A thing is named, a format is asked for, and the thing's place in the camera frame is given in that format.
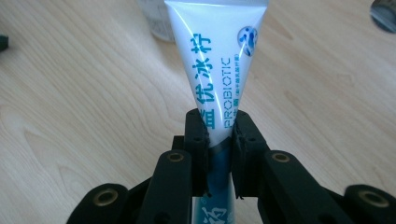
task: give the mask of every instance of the white toothpaste tube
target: white toothpaste tube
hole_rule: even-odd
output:
[[[209,192],[194,223],[234,223],[230,139],[268,0],[165,0],[175,40],[209,132]]]

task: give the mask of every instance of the wood grain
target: wood grain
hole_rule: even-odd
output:
[[[396,35],[371,0],[270,3],[241,108],[324,187],[396,195]],[[174,44],[134,0],[4,0],[0,223],[65,223],[101,184],[152,175],[194,108]],[[255,200],[237,223],[259,223]]]

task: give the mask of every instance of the screw hole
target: screw hole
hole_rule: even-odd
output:
[[[177,162],[177,161],[182,161],[183,159],[184,159],[184,156],[181,155],[180,153],[171,153],[168,155],[169,161]]]
[[[109,204],[114,203],[118,197],[119,194],[117,193],[116,190],[104,189],[93,197],[93,203],[96,206],[100,206],[100,207],[107,206]]]
[[[272,158],[275,161],[280,161],[280,162],[288,162],[288,161],[290,161],[290,158],[287,155],[283,154],[283,153],[275,153],[272,156]]]
[[[363,201],[372,206],[380,208],[385,208],[389,206],[389,201],[386,198],[370,190],[362,190],[358,194]]]

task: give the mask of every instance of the table surface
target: table surface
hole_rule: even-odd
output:
[[[337,193],[396,195],[396,35],[372,0],[273,0],[240,109]],[[4,0],[0,223],[65,223],[104,183],[152,175],[195,102],[175,44],[135,0]],[[259,223],[254,199],[237,223]]]

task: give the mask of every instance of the black object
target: black object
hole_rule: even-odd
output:
[[[208,192],[208,138],[197,109],[186,115],[184,136],[161,155],[154,175],[129,191],[114,184],[91,190],[68,224],[187,224],[191,197]],[[291,154],[270,150],[250,116],[233,128],[232,174],[237,198],[257,197],[263,223],[396,223],[396,199],[356,185],[344,196],[321,187]]]
[[[0,51],[8,48],[8,36],[0,35]]]

